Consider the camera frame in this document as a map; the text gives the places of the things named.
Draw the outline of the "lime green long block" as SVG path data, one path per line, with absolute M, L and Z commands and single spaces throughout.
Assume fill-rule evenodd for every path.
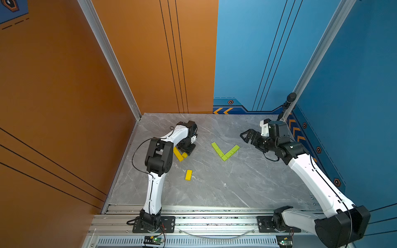
M 240 149 L 240 147 L 239 147 L 238 145 L 235 145 L 235 146 L 232 148 L 232 151 L 235 153 L 235 152 L 237 152 L 239 149 Z
M 229 158 L 229 157 L 231 157 L 233 154 L 234 154 L 234 152 L 233 152 L 232 150 L 230 150 L 229 152 L 227 152 L 227 153 L 225 154 L 225 156 L 226 156 L 227 158 Z
M 215 142 L 212 143 L 212 147 L 213 147 L 213 149 L 214 149 L 215 151 L 217 151 L 217 150 L 220 149 L 219 146 L 218 146 Z
M 223 156 L 224 156 L 224 153 L 223 153 L 220 149 L 217 149 L 216 152 L 217 152 L 217 154 L 218 154 L 220 157 L 223 157 Z

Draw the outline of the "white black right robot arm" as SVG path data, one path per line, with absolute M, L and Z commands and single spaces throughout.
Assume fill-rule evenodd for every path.
M 272 151 L 293 170 L 313 194 L 321 213 L 284 206 L 274 210 L 273 226 L 278 231 L 292 227 L 315 234 L 328 248 L 340 248 L 364 237 L 370 221 L 365 206 L 356 206 L 317 166 L 313 157 L 300 142 L 288 135 L 262 136 L 249 129 L 240 134 L 262 153 Z

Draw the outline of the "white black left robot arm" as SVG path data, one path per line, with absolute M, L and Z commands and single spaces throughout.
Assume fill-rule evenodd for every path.
M 148 188 L 144 207 L 139 216 L 126 222 L 129 226 L 140 227 L 154 232 L 162 227 L 162 190 L 167 173 L 173 164 L 174 149 L 190 155 L 197 139 L 197 124 L 194 121 L 178 122 L 171 132 L 162 137 L 152 137 L 149 142 L 144 164 L 146 170 L 138 170 L 148 176 Z

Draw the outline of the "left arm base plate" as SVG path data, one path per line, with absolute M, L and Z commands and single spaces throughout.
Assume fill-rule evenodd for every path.
M 142 217 L 137 217 L 132 232 L 139 234 L 161 233 L 162 231 L 165 231 L 166 234 L 174 233 L 175 221 L 175 216 L 160 216 L 153 220 L 144 220 Z

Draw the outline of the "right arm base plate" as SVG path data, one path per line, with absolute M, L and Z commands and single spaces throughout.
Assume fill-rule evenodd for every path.
M 281 219 L 274 216 L 256 217 L 260 233 L 300 233 L 301 229 L 287 226 Z

